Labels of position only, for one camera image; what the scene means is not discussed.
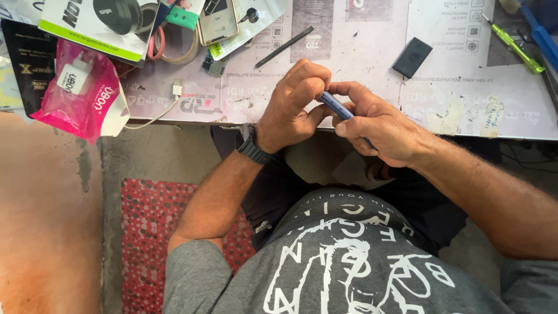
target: gray t-shirt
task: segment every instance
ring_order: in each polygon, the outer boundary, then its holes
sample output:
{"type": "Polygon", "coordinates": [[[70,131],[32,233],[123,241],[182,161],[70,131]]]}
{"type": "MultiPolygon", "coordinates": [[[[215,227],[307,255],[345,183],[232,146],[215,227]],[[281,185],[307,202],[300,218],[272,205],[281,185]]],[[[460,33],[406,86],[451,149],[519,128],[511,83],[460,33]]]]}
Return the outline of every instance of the gray t-shirt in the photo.
{"type": "Polygon", "coordinates": [[[417,248],[412,226],[371,194],[321,189],[286,217],[236,276],[211,242],[174,249],[167,258],[163,312],[558,312],[557,262],[506,260],[500,298],[417,248]]]}

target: red polka dot rug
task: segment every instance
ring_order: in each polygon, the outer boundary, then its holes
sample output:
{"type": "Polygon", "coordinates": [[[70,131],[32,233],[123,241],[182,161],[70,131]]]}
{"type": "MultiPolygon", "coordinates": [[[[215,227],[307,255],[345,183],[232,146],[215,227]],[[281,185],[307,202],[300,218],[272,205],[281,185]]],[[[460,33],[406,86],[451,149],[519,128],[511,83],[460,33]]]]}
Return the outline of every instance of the red polka dot rug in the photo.
{"type": "MultiPolygon", "coordinates": [[[[161,314],[169,238],[190,202],[195,184],[122,180],[122,312],[161,314]]],[[[252,230],[242,210],[224,239],[234,274],[252,255],[252,230]]]]}

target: green screwdriver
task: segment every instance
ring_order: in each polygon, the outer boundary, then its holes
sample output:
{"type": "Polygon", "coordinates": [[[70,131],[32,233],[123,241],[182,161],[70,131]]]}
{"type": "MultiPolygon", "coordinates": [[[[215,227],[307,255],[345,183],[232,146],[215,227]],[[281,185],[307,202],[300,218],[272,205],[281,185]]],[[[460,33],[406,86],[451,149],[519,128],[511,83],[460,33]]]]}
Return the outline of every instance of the green screwdriver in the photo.
{"type": "Polygon", "coordinates": [[[508,47],[510,47],[513,51],[515,51],[516,54],[519,55],[519,57],[523,60],[523,62],[525,62],[525,65],[529,69],[531,69],[531,72],[533,72],[533,74],[538,74],[545,70],[545,68],[543,66],[540,66],[540,64],[537,63],[537,61],[529,58],[529,56],[526,55],[523,52],[523,50],[521,50],[521,48],[519,48],[519,46],[516,44],[513,38],[508,33],[506,33],[505,30],[502,30],[500,27],[494,24],[486,15],[482,14],[482,16],[491,25],[492,30],[496,33],[496,35],[500,37],[504,41],[504,43],[508,45],[508,47]]]}

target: usb cable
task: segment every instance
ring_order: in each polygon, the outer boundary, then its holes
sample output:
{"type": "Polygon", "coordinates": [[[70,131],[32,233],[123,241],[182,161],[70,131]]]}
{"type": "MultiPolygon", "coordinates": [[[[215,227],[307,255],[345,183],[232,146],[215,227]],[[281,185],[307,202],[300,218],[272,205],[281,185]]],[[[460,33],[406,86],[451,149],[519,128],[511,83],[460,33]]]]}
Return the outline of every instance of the usb cable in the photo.
{"type": "Polygon", "coordinates": [[[143,127],[146,127],[150,124],[152,124],[153,122],[159,120],[160,118],[162,118],[164,115],[166,115],[169,111],[171,111],[171,109],[176,105],[176,103],[178,102],[178,99],[180,96],[182,96],[182,82],[180,79],[175,79],[174,84],[172,85],[172,94],[175,96],[175,101],[174,103],[172,103],[172,105],[167,108],[167,110],[163,111],[162,114],[158,115],[157,117],[153,118],[153,120],[149,121],[148,123],[141,125],[141,126],[137,126],[137,127],[129,127],[129,126],[124,126],[126,129],[129,130],[138,130],[141,129],[143,127]]]}

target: orange wall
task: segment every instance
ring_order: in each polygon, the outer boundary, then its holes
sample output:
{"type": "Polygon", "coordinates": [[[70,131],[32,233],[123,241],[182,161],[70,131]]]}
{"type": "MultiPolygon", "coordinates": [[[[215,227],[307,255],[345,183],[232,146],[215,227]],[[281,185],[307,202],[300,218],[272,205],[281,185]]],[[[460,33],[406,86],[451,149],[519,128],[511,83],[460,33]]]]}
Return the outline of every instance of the orange wall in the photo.
{"type": "Polygon", "coordinates": [[[102,206],[95,146],[0,112],[4,314],[100,313],[102,206]]]}

